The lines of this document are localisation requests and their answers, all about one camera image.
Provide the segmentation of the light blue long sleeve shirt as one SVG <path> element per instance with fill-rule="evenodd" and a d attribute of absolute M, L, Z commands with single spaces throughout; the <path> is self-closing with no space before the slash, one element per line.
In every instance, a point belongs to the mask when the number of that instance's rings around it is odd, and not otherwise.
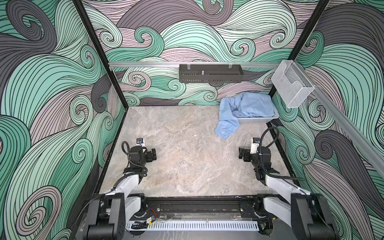
<path fill-rule="evenodd" d="M 274 104 L 269 95 L 244 92 L 223 98 L 215 134 L 222 139 L 227 139 L 239 128 L 239 118 L 271 118 L 274 115 Z"/>

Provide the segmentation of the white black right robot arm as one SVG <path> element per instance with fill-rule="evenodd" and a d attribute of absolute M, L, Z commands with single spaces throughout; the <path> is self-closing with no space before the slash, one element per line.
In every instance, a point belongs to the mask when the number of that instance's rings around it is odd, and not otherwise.
<path fill-rule="evenodd" d="M 278 193 L 264 197 L 263 208 L 291 227 L 298 240 L 339 240 L 339 230 L 327 199 L 279 176 L 266 147 L 239 148 L 239 159 L 253 165 L 257 180 Z"/>

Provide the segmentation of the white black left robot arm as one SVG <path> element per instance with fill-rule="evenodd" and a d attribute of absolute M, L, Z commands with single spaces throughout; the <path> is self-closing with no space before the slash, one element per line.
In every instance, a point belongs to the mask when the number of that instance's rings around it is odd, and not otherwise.
<path fill-rule="evenodd" d="M 155 222 L 157 213 L 147 210 L 145 196 L 131 192 L 147 176 L 145 165 L 157 159 L 156 150 L 148 150 L 141 141 L 134 147 L 123 142 L 122 150 L 128 159 L 123 175 L 109 191 L 85 205 L 76 239 L 121 240 L 125 233 L 140 236 Z"/>

